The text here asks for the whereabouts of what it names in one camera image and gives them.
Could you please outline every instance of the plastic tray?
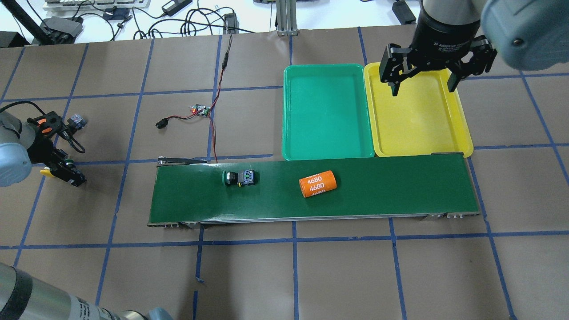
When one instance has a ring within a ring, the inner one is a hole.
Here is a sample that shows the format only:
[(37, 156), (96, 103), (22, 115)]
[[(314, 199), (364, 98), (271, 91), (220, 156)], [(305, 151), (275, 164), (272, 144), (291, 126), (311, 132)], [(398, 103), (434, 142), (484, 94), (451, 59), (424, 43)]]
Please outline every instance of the plastic tray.
[(292, 65), (284, 80), (285, 159), (374, 156), (361, 65)]
[(447, 89), (450, 71), (421, 72), (405, 80), (399, 95), (380, 82), (380, 64), (365, 66), (373, 146), (380, 157), (474, 150), (460, 98)]

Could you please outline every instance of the orange part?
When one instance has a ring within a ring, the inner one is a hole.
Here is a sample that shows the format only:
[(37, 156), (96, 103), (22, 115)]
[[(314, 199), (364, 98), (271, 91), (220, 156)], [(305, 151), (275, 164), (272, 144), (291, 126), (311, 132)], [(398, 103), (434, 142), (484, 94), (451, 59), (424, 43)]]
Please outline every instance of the orange part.
[(334, 190), (337, 187), (336, 177), (334, 177), (334, 173), (330, 170), (302, 178), (298, 180), (298, 182), (300, 184), (300, 191), (305, 198)]
[[(40, 119), (40, 120), (38, 121), (38, 123), (39, 123), (39, 124), (42, 124), (42, 123), (44, 123), (45, 121), (46, 121), (46, 119)], [(42, 130), (42, 133), (49, 133), (50, 131), (51, 131), (51, 128), (47, 128), (47, 129), (43, 129), (43, 130)]]

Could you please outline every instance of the green conveyor belt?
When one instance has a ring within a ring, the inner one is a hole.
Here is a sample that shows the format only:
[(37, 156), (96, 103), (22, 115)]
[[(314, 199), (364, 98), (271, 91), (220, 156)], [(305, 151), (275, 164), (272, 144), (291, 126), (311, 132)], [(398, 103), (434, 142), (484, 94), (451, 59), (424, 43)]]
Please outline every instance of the green conveyor belt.
[[(253, 169), (253, 186), (222, 172)], [(335, 190), (302, 197), (298, 180), (332, 170)], [(160, 166), (149, 226), (478, 212), (461, 154)]]

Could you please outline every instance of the keyboard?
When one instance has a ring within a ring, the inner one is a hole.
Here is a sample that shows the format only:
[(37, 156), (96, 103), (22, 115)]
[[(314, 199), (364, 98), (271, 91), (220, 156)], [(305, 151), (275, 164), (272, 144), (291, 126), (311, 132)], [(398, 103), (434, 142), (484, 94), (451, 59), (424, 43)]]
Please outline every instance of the keyboard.
[[(62, 12), (62, 11), (77, 11), (77, 7), (81, 4), (83, 0), (45, 0), (43, 5), (43, 10), (50, 11), (52, 13)], [(94, 0), (94, 4), (98, 9), (112, 9), (114, 6), (117, 8), (144, 8), (148, 6), (150, 0)], [(85, 11), (93, 11), (93, 6), (88, 2), (83, 3), (79, 13)]]

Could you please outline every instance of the label on robot arm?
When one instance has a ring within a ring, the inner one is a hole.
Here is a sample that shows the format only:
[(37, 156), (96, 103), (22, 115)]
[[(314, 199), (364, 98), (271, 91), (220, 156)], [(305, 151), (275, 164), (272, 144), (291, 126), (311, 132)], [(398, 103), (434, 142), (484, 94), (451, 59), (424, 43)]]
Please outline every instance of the label on robot arm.
[(71, 299), (71, 311), (68, 320), (121, 320), (121, 317), (108, 312), (81, 298), (69, 295)]

